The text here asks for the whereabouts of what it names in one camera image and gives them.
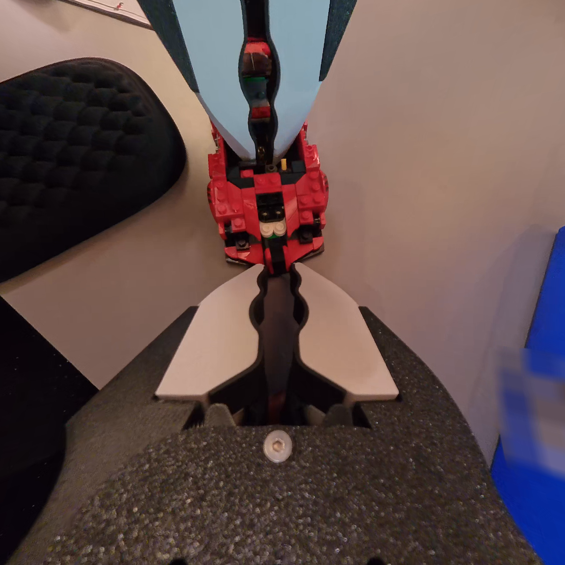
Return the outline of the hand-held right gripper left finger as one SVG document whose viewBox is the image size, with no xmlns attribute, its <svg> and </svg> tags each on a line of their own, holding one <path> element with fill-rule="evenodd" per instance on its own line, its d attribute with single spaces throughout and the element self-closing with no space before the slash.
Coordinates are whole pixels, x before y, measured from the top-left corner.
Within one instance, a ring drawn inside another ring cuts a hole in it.
<svg viewBox="0 0 565 565">
<path fill-rule="evenodd" d="M 155 391 L 159 399 L 214 403 L 213 393 L 257 365 L 266 279 L 264 266 L 252 266 L 201 301 Z"/>
</svg>

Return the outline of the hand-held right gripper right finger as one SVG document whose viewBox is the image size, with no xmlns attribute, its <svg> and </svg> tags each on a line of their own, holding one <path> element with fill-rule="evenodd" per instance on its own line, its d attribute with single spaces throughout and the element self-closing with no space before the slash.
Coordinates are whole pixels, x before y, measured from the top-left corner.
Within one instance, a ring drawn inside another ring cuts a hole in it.
<svg viewBox="0 0 565 565">
<path fill-rule="evenodd" d="M 399 391 L 355 300 L 303 263 L 291 266 L 299 325 L 289 391 L 313 406 L 388 401 Z"/>
</svg>

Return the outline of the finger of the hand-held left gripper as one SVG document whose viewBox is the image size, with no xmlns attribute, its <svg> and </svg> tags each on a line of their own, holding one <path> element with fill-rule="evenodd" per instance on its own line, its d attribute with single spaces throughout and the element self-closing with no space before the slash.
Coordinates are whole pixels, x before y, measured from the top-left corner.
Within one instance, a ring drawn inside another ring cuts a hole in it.
<svg viewBox="0 0 565 565">
<path fill-rule="evenodd" d="M 256 159 L 249 103 L 240 78 L 244 1 L 173 1 L 194 73 L 195 92 L 216 129 L 242 160 Z"/>
<path fill-rule="evenodd" d="M 319 91 L 329 1 L 268 1 L 270 38 L 279 69 L 274 97 L 280 159 L 297 137 Z"/>
</svg>

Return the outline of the small red green lego piece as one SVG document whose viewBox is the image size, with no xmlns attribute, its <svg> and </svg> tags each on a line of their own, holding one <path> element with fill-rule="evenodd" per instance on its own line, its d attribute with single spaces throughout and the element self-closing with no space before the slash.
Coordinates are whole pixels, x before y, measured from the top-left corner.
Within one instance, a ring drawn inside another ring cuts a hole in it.
<svg viewBox="0 0 565 565">
<path fill-rule="evenodd" d="M 271 109 L 268 100 L 268 83 L 272 71 L 271 49 L 264 39 L 247 40 L 242 63 L 242 88 L 250 106 L 250 124 L 267 123 Z"/>
</svg>

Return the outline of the red lego car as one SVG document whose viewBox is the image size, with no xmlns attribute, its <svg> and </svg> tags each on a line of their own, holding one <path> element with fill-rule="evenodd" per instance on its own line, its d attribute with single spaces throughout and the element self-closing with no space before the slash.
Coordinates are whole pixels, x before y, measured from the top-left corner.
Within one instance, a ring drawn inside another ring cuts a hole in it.
<svg viewBox="0 0 565 565">
<path fill-rule="evenodd" d="M 228 263 L 266 265 L 279 275 L 324 251 L 329 184 L 307 124 L 277 166 L 240 161 L 211 125 L 207 198 Z"/>
</svg>

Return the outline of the white paper sheet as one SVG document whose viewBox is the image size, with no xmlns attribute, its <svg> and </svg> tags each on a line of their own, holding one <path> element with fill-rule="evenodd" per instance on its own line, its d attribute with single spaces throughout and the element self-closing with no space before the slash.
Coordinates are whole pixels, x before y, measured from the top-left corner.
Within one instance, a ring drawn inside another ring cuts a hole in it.
<svg viewBox="0 0 565 565">
<path fill-rule="evenodd" d="M 152 25 L 147 19 L 138 1 L 64 1 L 68 4 L 83 7 L 87 10 L 139 25 L 152 30 Z"/>
</svg>

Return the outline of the black office chair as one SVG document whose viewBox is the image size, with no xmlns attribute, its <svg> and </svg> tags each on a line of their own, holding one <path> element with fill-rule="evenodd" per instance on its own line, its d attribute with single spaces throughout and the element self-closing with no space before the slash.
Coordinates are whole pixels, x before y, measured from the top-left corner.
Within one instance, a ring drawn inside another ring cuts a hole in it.
<svg viewBox="0 0 565 565">
<path fill-rule="evenodd" d="M 102 58 L 1 83 L 1 282 L 144 209 L 187 154 L 138 74 Z"/>
</svg>

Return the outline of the blue plastic bin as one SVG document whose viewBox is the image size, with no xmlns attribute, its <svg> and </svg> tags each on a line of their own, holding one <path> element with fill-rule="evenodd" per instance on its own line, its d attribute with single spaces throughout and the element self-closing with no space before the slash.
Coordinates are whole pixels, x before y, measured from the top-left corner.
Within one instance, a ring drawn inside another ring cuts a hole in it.
<svg viewBox="0 0 565 565">
<path fill-rule="evenodd" d="M 564 228 L 555 236 L 526 347 L 499 357 L 501 439 L 491 474 L 545 564 L 564 564 Z"/>
</svg>

